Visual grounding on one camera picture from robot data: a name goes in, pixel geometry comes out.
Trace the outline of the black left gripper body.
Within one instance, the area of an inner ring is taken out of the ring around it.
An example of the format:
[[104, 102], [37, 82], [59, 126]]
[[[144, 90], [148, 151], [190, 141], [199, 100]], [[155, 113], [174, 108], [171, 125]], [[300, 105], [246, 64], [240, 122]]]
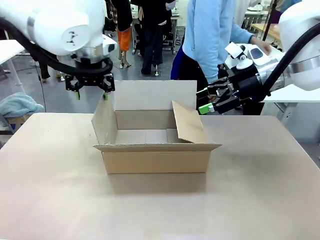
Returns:
[[105, 83], [105, 75], [110, 74], [112, 70], [112, 61], [103, 59], [96, 63], [91, 63], [89, 59], [75, 61], [75, 66], [78, 70], [85, 74], [76, 74], [77, 81], [84, 86], [107, 86]]

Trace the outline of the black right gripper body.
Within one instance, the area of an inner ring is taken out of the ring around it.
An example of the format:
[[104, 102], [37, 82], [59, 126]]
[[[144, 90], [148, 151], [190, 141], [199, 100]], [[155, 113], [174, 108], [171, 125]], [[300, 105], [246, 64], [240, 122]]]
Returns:
[[229, 82], [233, 85], [236, 95], [245, 100], [256, 95], [262, 88], [262, 81], [257, 70], [231, 71]]

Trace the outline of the person's left hand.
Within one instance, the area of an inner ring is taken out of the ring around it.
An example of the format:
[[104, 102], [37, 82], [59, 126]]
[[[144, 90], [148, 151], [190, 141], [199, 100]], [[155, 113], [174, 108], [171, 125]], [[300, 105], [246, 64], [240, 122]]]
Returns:
[[272, 52], [271, 46], [267, 42], [258, 39], [255, 35], [251, 36], [250, 44], [257, 45], [266, 55]]

